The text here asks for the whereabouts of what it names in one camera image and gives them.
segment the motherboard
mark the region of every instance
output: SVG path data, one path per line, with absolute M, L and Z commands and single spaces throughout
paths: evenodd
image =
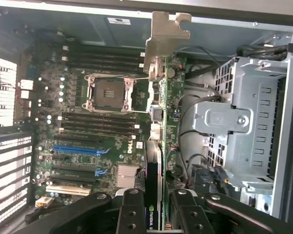
M 166 154 L 177 143 L 186 60 L 167 58 L 174 76 L 149 81 L 139 68 L 141 52 L 40 39 L 26 51 L 33 89 L 20 104 L 26 110 L 30 100 L 36 200 L 69 205 L 90 193 L 114 196 L 134 187 L 148 139 L 158 141 L 162 164 L 174 167 L 175 155 L 166 162 Z

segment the gray metal panel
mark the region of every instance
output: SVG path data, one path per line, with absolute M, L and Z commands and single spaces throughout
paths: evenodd
M 8 12 L 7 15 L 0 16 L 0 21 L 5 22 L 4 25 L 17 24 L 21 29 L 27 25 L 28 30 L 41 28 L 59 30 L 78 38 L 85 44 L 144 48 L 146 39 L 150 37 L 151 19 L 146 13 L 139 15 L 132 12 L 131 15 L 137 15 L 137 17 L 128 17 L 129 11 L 124 11 L 124 16 L 121 16 L 122 12 L 115 12 L 117 15 L 104 15 L 105 11 L 99 11 L 96 8 L 93 8 L 93 14 L 8 7 L 0 7 L 0 10 Z M 108 17 L 128 19 L 130 25 L 111 24 L 108 22 Z M 287 31 L 293 32 L 293 27 L 290 26 L 253 25 L 251 22 L 198 17 L 193 17 L 192 21 L 193 23 L 181 25 L 183 30 L 191 31 L 191 37 L 179 48 L 200 45 L 215 51 L 213 54 L 222 60 L 228 60 L 228 57 L 234 55 L 239 45 L 263 42 L 276 44 L 289 35 Z M 7 26 L 0 26 L 0 28 L 6 29 Z M 201 58 L 208 58 L 206 53 L 198 49 L 191 49 L 188 52 Z

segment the connector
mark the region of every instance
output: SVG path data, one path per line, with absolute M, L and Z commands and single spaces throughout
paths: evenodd
M 91 192 L 91 189 L 80 188 L 74 186 L 65 186 L 65 185 L 48 185 L 45 189 L 47 193 L 58 193 L 58 194 L 70 194 L 70 195 L 79 195 L 79 196 L 88 196 Z
M 53 200 L 54 198 L 52 197 L 42 196 L 38 200 L 36 200 L 35 207 L 46 209 L 52 204 Z

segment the green circuit board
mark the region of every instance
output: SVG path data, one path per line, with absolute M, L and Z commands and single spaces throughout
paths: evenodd
M 155 84 L 161 87 L 159 99 L 164 113 L 160 141 L 163 163 L 166 163 L 167 150 L 177 143 L 178 118 L 174 110 L 183 93 L 185 63 L 184 58 L 169 58 L 166 67 L 176 71 L 175 77 Z M 90 112 L 82 107 L 89 98 L 85 77 L 93 73 L 111 76 L 115 73 L 68 68 L 63 61 L 62 45 L 39 42 L 29 67 L 28 76 L 38 84 L 37 97 L 32 101 L 36 135 L 32 180 L 35 197 L 53 196 L 65 204 L 82 198 L 46 192 L 50 181 L 112 196 L 118 189 L 131 186 L 135 171 L 144 166 L 144 141 L 150 137 L 151 120 L 146 113 L 148 79 L 134 81 L 132 109 L 138 112 L 122 113 L 102 106 L 97 109 L 109 112 Z M 102 80 L 120 83 L 123 75 Z M 125 75 L 133 79 L 146 76 Z M 174 164 L 173 155 L 168 165 L 172 168 Z

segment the screw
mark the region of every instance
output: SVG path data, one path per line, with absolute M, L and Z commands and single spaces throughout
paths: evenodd
M 238 118 L 238 124 L 245 124 L 245 118 L 244 117 L 239 117 Z
M 102 200 L 102 199 L 105 199 L 105 198 L 106 198 L 106 195 L 105 194 L 102 194 L 102 195 L 100 195 L 100 196 L 97 197 L 97 199 L 99 199 L 99 200 Z
M 138 190 L 134 189 L 134 190 L 131 190 L 129 193 L 130 194 L 137 194 L 138 192 L 139 192 Z
M 178 190 L 178 193 L 181 194 L 181 195 L 184 195 L 184 194 L 186 194 L 187 192 L 186 192 L 186 190 L 180 189 L 180 190 Z
M 212 195 L 211 198 L 213 200 L 220 200 L 220 196 L 218 196 L 218 195 Z

